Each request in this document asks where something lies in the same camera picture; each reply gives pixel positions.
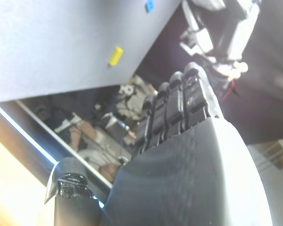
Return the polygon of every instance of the red wire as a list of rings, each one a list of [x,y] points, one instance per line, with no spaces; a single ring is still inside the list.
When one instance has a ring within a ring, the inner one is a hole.
[[[221,102],[224,102],[227,99],[227,97],[229,96],[229,94],[232,92],[233,89],[234,89],[234,81],[231,81],[231,86],[227,91],[227,93],[223,96]]]

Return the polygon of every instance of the blue block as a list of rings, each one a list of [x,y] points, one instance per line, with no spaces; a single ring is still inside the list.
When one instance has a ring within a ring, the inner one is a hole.
[[[150,13],[154,9],[154,1],[153,0],[147,0],[146,2],[146,11]]]

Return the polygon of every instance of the person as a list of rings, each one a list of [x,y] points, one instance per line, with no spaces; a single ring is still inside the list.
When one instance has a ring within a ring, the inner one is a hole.
[[[85,120],[81,120],[76,125],[71,126],[69,132],[69,146],[98,170],[103,177],[113,183],[121,164],[117,153],[110,148],[103,133]],[[82,137],[85,138],[88,144],[88,148],[85,150],[79,150]]]

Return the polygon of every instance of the light strip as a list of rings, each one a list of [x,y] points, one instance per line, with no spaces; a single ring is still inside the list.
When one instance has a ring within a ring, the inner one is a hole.
[[[31,136],[28,135],[1,107],[0,114],[23,136],[31,143],[42,155],[45,156],[52,164],[56,165],[57,161],[46,152]]]

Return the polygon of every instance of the yellow block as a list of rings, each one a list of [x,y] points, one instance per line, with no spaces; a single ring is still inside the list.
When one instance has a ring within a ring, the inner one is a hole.
[[[116,47],[113,54],[112,54],[111,60],[109,61],[109,65],[111,65],[111,66],[117,65],[119,59],[122,56],[122,53],[123,53],[123,49],[120,48],[120,47]]]

